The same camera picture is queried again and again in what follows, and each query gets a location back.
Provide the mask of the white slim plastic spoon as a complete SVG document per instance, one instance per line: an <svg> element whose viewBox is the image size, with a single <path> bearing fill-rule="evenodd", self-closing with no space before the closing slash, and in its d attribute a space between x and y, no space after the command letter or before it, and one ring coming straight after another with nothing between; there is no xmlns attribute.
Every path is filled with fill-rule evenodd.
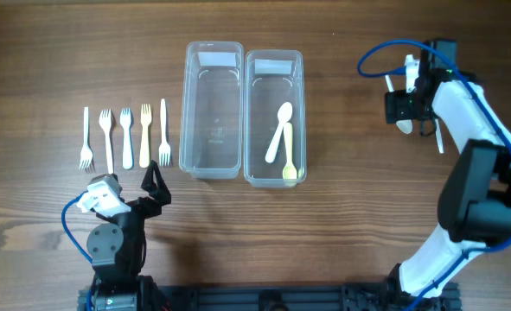
<svg viewBox="0 0 511 311"><path fill-rule="evenodd" d="M386 86L389 92L393 92L393 83L389 75L385 76ZM411 120L399 120L396 122L397 127L401 132L408 135L412 133L412 121Z"/></svg>

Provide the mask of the yellow plastic spoon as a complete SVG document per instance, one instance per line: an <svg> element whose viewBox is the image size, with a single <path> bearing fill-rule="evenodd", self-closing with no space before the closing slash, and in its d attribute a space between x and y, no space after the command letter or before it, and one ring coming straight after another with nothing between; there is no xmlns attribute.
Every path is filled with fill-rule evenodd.
<svg viewBox="0 0 511 311"><path fill-rule="evenodd" d="M293 125L287 122L283 128L284 147L286 154L286 163L284 165L282 176L286 186L294 187L297 184L297 167L294 164L293 156Z"/></svg>

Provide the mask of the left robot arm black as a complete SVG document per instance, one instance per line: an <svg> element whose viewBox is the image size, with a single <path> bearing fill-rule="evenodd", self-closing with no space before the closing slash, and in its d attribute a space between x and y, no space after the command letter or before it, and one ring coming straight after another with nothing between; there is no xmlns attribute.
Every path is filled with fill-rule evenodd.
<svg viewBox="0 0 511 311"><path fill-rule="evenodd" d="M94 212L104 221L86 241L94 277L85 310L171 309L153 278L140 274L147 252L145 220L160 215L171 203L156 162L148 165L141 188L145 197L126 202L116 175L101 175L91 180L78 202L82 212Z"/></svg>

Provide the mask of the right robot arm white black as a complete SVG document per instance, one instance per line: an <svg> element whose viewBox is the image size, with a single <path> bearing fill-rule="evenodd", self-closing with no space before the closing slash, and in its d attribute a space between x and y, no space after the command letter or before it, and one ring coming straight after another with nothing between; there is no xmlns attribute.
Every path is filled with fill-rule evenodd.
<svg viewBox="0 0 511 311"><path fill-rule="evenodd" d="M472 73L456 65L457 44L417 42L419 58L407 55L406 86L385 95L386 121L406 134L412 121L444 123L459 158L438 198L438 224L418 251L389 277L391 303L422 306L440 296L450 279L474 258L511 245L511 133L495 115Z"/></svg>

